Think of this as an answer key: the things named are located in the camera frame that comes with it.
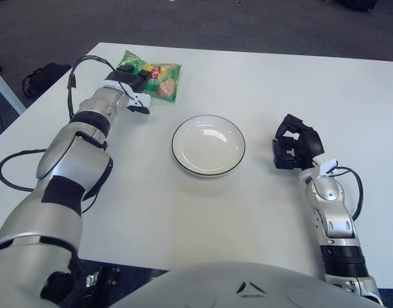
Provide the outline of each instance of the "gray carpet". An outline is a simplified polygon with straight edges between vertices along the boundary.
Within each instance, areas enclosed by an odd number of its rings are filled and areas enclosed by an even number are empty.
[[[393,61],[393,0],[368,13],[323,0],[0,1],[2,75],[26,106],[23,77],[98,42]],[[1,95],[0,113],[5,127],[17,117]]]

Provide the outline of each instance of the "green chip bag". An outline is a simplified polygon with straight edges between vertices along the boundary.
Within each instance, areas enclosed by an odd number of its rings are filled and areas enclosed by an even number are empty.
[[[145,86],[144,92],[154,98],[174,102],[181,66],[178,64],[149,64],[141,60],[130,51],[125,51],[118,67],[132,65],[133,73],[138,74],[145,70],[151,72],[151,78]]]

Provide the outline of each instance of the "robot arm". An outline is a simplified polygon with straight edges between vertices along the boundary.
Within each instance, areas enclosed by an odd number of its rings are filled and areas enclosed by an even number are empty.
[[[147,81],[138,78],[138,86]],[[0,229],[0,308],[57,307],[72,290],[80,272],[81,201],[95,196],[111,173],[106,137],[119,110],[136,102],[132,111],[149,113],[146,95],[106,80],[54,138],[35,189]]]
[[[286,131],[299,133],[299,138],[283,136]],[[277,168],[303,170],[299,177],[306,184],[306,198],[314,210],[325,281],[383,305],[376,282],[367,271],[355,224],[344,205],[343,187],[331,177],[337,175],[337,161],[326,158],[317,132],[288,114],[276,132],[273,152]]]

